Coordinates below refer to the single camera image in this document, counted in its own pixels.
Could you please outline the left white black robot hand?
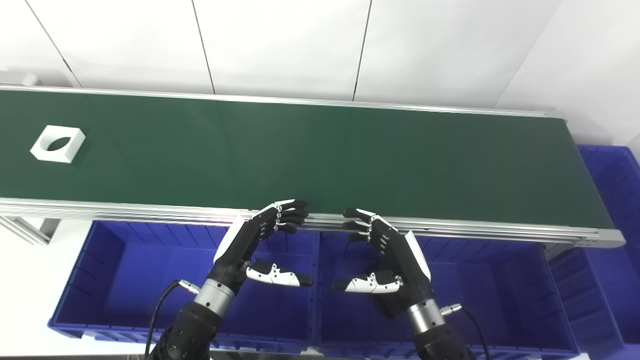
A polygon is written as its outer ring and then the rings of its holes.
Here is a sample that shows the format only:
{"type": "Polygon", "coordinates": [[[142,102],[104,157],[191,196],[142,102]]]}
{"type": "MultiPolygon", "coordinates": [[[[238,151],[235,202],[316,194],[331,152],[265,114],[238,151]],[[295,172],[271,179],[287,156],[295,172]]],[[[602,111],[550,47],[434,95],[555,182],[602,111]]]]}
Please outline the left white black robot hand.
{"type": "Polygon", "coordinates": [[[252,259],[258,244],[275,233],[295,234],[309,216],[307,202],[298,199],[270,203],[250,219],[238,216],[221,240],[208,279],[237,293],[246,279],[262,283],[310,287],[313,278],[281,268],[264,259],[252,259]]]}

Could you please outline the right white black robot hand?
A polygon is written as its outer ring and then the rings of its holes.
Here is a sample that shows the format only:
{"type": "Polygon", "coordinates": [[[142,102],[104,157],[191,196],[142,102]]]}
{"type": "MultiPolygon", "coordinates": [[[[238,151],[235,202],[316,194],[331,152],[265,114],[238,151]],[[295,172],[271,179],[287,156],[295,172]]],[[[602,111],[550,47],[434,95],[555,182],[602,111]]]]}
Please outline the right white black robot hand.
{"type": "Polygon", "coordinates": [[[402,233],[382,216],[359,208],[347,208],[343,216],[343,229],[352,232],[349,242],[369,244],[381,261],[364,274],[335,278],[332,290],[371,294],[391,319],[434,299],[431,272],[412,231],[402,233]]]}

